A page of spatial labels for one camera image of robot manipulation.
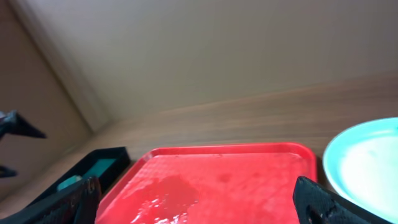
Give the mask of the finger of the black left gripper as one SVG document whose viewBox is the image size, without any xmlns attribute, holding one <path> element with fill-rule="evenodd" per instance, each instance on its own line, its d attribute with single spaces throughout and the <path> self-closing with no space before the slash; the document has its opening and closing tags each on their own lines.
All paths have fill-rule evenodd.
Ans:
<svg viewBox="0 0 398 224">
<path fill-rule="evenodd" d="M 0 178 L 15 177 L 17 172 L 6 166 L 0 166 Z"/>
<path fill-rule="evenodd" d="M 1 138 L 6 134 L 45 139 L 47 136 L 31 125 L 16 110 L 1 112 Z"/>
</svg>

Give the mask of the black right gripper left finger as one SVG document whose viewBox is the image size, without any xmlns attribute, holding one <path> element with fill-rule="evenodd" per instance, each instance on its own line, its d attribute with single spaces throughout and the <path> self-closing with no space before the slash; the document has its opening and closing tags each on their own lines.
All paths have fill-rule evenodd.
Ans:
<svg viewBox="0 0 398 224">
<path fill-rule="evenodd" d="M 100 199 L 99 179 L 97 177 L 81 179 L 3 218 L 1 224 L 94 224 Z"/>
</svg>

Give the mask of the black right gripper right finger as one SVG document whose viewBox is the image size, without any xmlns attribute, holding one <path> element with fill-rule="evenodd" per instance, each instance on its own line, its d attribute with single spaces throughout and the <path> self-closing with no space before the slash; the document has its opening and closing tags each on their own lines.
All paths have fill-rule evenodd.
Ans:
<svg viewBox="0 0 398 224">
<path fill-rule="evenodd" d="M 300 224 L 390 224 L 304 176 L 297 178 L 293 201 Z"/>
</svg>

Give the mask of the light blue plate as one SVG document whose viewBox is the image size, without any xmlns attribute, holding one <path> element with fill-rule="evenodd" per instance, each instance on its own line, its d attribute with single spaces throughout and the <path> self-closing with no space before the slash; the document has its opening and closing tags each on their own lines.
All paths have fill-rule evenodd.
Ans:
<svg viewBox="0 0 398 224">
<path fill-rule="evenodd" d="M 357 206 L 397 223 L 397 118 L 358 124 L 339 133 L 323 154 L 334 190 Z"/>
</svg>

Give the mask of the black water tray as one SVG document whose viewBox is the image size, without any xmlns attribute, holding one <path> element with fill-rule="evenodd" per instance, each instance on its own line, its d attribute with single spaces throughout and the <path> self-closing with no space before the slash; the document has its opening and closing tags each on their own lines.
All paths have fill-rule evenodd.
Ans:
<svg viewBox="0 0 398 224">
<path fill-rule="evenodd" d="M 112 147 L 91 151 L 27 206 L 31 206 L 58 192 L 73 177 L 81 177 L 82 179 L 92 176 L 97 177 L 101 186 L 101 193 L 105 195 L 132 162 L 134 161 L 130 159 L 126 147 Z"/>
</svg>

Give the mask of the red plastic tray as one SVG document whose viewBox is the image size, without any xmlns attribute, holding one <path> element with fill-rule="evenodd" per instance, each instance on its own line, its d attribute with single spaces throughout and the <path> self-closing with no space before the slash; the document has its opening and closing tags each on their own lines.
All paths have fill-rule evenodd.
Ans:
<svg viewBox="0 0 398 224">
<path fill-rule="evenodd" d="M 97 223 L 297 223 L 296 180 L 317 160 L 292 142 L 163 147 L 102 199 Z"/>
</svg>

